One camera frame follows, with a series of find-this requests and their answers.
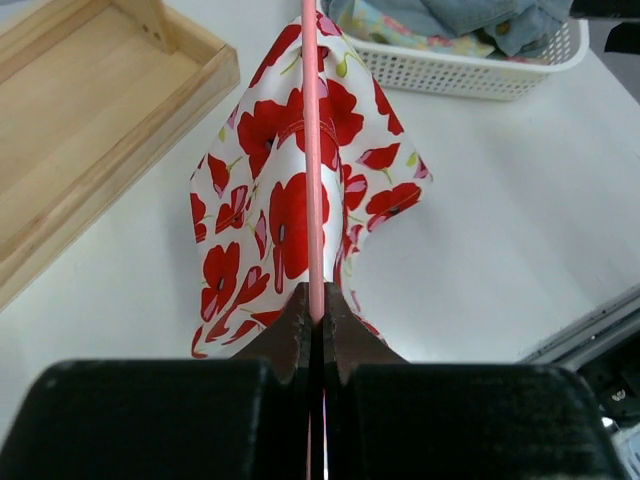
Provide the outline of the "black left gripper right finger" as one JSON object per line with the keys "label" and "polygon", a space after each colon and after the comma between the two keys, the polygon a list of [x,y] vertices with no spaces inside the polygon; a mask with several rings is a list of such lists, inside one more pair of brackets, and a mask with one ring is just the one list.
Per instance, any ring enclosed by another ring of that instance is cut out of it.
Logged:
{"label": "black left gripper right finger", "polygon": [[539,364],[411,363],[325,287],[332,479],[621,479],[577,374]]}

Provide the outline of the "red poppy print skirt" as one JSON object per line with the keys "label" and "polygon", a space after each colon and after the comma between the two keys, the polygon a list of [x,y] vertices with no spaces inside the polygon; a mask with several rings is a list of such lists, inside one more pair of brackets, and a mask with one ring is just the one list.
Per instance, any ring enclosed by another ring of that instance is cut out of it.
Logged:
{"label": "red poppy print skirt", "polygon": [[[367,237],[416,205],[431,174],[339,27],[316,17],[323,276],[361,313],[352,276]],[[202,266],[191,354],[233,355],[309,278],[302,23],[287,25],[191,177]]]}

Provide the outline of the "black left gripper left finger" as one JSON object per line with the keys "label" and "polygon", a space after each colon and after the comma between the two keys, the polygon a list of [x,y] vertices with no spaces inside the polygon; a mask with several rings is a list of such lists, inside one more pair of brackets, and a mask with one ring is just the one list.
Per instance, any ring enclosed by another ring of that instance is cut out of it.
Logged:
{"label": "black left gripper left finger", "polygon": [[74,359],[32,383],[5,479],[309,479],[308,287],[228,359]]}

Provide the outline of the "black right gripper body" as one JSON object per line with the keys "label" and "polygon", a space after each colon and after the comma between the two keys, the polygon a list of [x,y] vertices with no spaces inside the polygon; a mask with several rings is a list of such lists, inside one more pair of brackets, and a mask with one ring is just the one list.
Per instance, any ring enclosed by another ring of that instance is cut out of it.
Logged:
{"label": "black right gripper body", "polygon": [[639,52],[639,0],[575,0],[570,8],[574,19],[615,22],[604,51]]}

